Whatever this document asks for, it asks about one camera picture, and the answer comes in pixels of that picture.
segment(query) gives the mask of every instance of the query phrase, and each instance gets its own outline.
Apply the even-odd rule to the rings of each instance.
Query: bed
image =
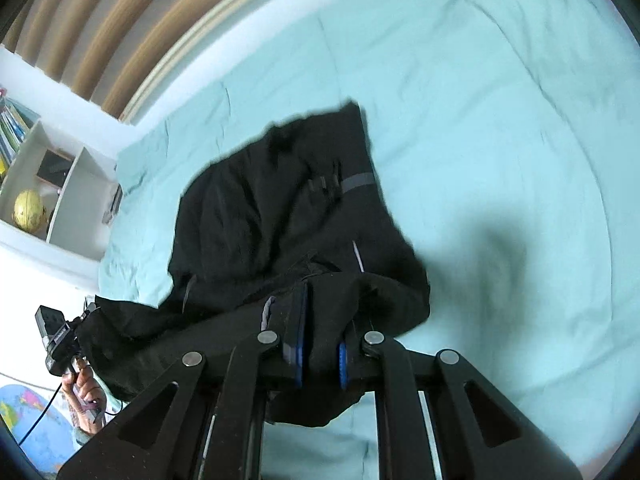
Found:
[[[352,99],[431,280],[402,343],[457,349],[593,478],[640,411],[640,48],[610,0],[339,0],[185,92],[120,153],[102,295],[158,304],[190,181]],[[376,478],[373,413],[268,426],[265,478]]]

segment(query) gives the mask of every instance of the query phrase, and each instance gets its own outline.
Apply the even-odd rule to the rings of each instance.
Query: wooden wall slat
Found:
[[[64,15],[58,30],[55,32],[49,50],[49,59],[44,72],[55,81],[62,79],[62,74],[78,42],[82,29],[100,0],[71,0],[69,11]]]
[[[119,117],[162,56],[220,1],[222,0],[179,0],[129,58],[102,102],[102,109],[114,117]]]
[[[25,31],[26,36],[24,43],[21,44],[20,52],[18,52],[27,63],[31,65],[36,64],[53,14],[58,9],[61,1],[62,0],[41,0],[38,7],[34,9],[36,14],[31,22],[31,26]]]
[[[9,30],[7,31],[7,34],[2,41],[5,49],[7,49],[9,52],[15,52],[15,47],[18,45],[18,38],[20,38],[22,28],[24,27],[24,22],[27,20],[27,16],[29,15],[29,11],[31,10],[33,2],[34,0],[27,0],[20,13],[16,16],[14,22],[11,24],[11,27],[9,27]]]
[[[148,102],[153,101],[153,95],[162,86],[165,79],[171,78],[172,73],[184,59],[198,48],[205,38],[226,20],[247,8],[255,0],[222,0],[209,9],[174,45],[162,56],[162,59],[153,67],[142,84],[138,86],[135,94],[127,103],[124,111],[118,119],[124,123],[131,123],[139,117],[141,110]]]
[[[113,7],[117,0],[111,0],[111,5],[109,7]],[[98,85],[95,87],[94,92],[91,95],[91,101],[96,103],[98,106],[101,106],[104,102],[105,97],[109,93],[109,90],[113,86],[113,83],[116,81],[116,78],[122,67],[129,61],[129,58],[136,51],[140,43],[146,38],[146,35],[156,26],[156,24],[162,20],[162,17],[167,13],[169,9],[171,9],[178,0],[153,0],[148,7],[144,10],[144,12],[140,15],[136,23],[133,24],[130,31],[124,37],[124,40],[120,42],[116,51],[111,56],[107,67],[104,69],[100,80],[98,81]],[[102,20],[106,17],[106,13],[102,15],[101,20],[93,20],[93,23],[101,23]],[[97,26],[94,26],[93,33],[91,34],[91,38],[97,31]],[[76,59],[76,68],[78,68],[77,63],[79,59],[82,59],[82,55],[85,53],[85,49],[87,48],[91,38],[86,38],[84,42],[84,49],[81,46],[74,49],[74,57]],[[71,74],[71,70],[65,70],[64,77],[70,82],[73,82],[73,75]]]
[[[92,39],[72,84],[84,99],[91,96],[119,44],[153,0],[118,0]]]

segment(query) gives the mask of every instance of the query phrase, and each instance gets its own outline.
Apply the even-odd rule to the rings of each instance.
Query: black camera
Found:
[[[50,374],[62,377],[66,371],[73,369],[73,359],[82,355],[76,328],[94,309],[95,304],[91,303],[84,314],[73,321],[67,321],[61,311],[48,306],[41,305],[36,311],[36,323],[47,351],[45,366]]]

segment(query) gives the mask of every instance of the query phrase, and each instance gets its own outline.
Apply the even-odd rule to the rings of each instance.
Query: book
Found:
[[[7,139],[7,133],[4,130],[4,123],[2,121],[0,121],[0,147],[2,149],[3,155],[6,156],[9,163],[13,162],[16,152]]]
[[[0,112],[0,120],[4,124],[5,134],[7,136],[7,140],[11,144],[11,147],[17,152],[20,149],[20,145],[22,141],[18,138],[18,135],[12,125],[11,119],[9,118],[9,112],[4,110]]]
[[[15,109],[15,107],[8,106],[5,111],[6,111],[7,119],[9,119],[9,122],[11,123],[11,127],[14,130],[15,135],[18,137],[18,140],[20,140],[20,142],[23,142],[24,136],[29,131],[29,129],[27,128],[27,125],[24,124],[24,121],[20,117],[20,114]]]
[[[2,158],[4,158],[4,160],[7,163],[7,169],[8,167],[11,165],[13,159],[11,157],[11,154],[9,153],[8,147],[6,145],[6,141],[4,140],[4,135],[2,134],[2,131],[0,131],[0,155],[2,155]]]
[[[7,102],[7,104],[9,104],[10,106],[13,106],[15,108],[16,112],[18,113],[18,115],[24,121],[24,124],[26,126],[26,131],[27,132],[31,128],[33,128],[33,125],[36,122],[38,122],[38,119],[40,118],[40,116],[37,113],[35,113],[33,110],[31,110],[30,108],[27,108],[23,104],[20,104],[18,101],[13,101],[12,99],[9,99],[9,98],[4,98],[4,100],[5,100],[5,102]]]

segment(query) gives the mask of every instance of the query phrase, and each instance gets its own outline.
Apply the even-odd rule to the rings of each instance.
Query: world map globe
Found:
[[[20,384],[0,388],[0,415],[18,442],[40,416],[47,402]],[[74,453],[72,432],[69,421],[51,406],[22,444],[22,450],[40,472],[56,473]]]

